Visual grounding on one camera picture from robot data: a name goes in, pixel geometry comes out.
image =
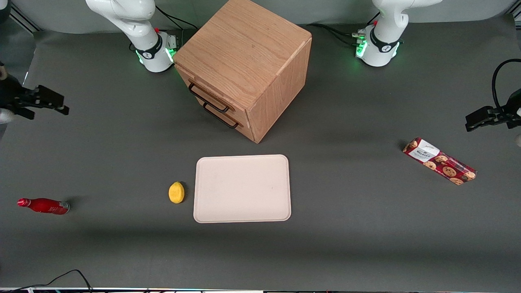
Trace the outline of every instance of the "wooden cabinet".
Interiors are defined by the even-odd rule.
[[[229,0],[174,55],[202,111],[259,143],[304,86],[311,34]]]

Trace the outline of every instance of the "cookie box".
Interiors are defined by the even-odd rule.
[[[456,185],[476,178],[476,170],[419,137],[411,141],[403,152]]]

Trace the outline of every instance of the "drawer handle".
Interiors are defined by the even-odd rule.
[[[217,118],[219,121],[221,121],[224,125],[228,126],[229,128],[231,128],[231,129],[236,129],[236,128],[237,128],[237,126],[239,125],[238,122],[235,122],[235,125],[230,125],[230,124],[226,123],[226,121],[222,120],[219,116],[215,115],[212,111],[208,110],[208,108],[206,108],[206,105],[210,105],[210,106],[211,106],[211,104],[204,103],[204,105],[203,105],[203,109],[204,109],[205,111],[207,111],[208,113],[210,113],[212,116],[214,116],[215,118]]]
[[[195,95],[196,97],[198,97],[199,99],[201,99],[203,102],[205,102],[205,104],[208,104],[210,107],[214,108],[215,110],[221,112],[221,113],[226,113],[226,111],[228,111],[230,109],[230,107],[226,106],[224,109],[219,109],[217,106],[215,106],[214,104],[210,103],[209,101],[207,101],[205,98],[203,98],[202,96],[200,96],[198,93],[194,92],[192,90],[192,88],[195,86],[195,83],[191,82],[190,83],[190,86],[188,87],[188,90],[193,94]]]

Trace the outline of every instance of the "lemon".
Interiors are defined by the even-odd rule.
[[[180,182],[176,182],[168,189],[168,197],[173,203],[181,203],[184,199],[184,188]]]

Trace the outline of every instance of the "cookie image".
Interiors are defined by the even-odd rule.
[[[426,166],[427,168],[429,168],[431,170],[436,170],[436,164],[431,161],[426,161],[424,163],[424,166]]]
[[[456,184],[456,185],[461,185],[463,184],[463,181],[457,179],[457,178],[451,178],[449,179],[452,183]]]
[[[438,163],[442,163],[442,162],[446,162],[448,160],[448,158],[446,156],[437,156],[434,158],[434,160]]]
[[[442,171],[443,171],[443,173],[445,173],[445,175],[447,175],[449,177],[456,176],[456,171],[451,167],[445,166],[445,167],[443,167]]]
[[[415,140],[413,140],[408,145],[405,146],[405,148],[403,149],[403,152],[405,153],[407,150],[413,149],[417,146],[418,146],[418,143]]]
[[[467,172],[464,174],[465,177],[468,177],[467,180],[472,180],[474,178],[476,178],[476,174],[474,174],[473,172]]]

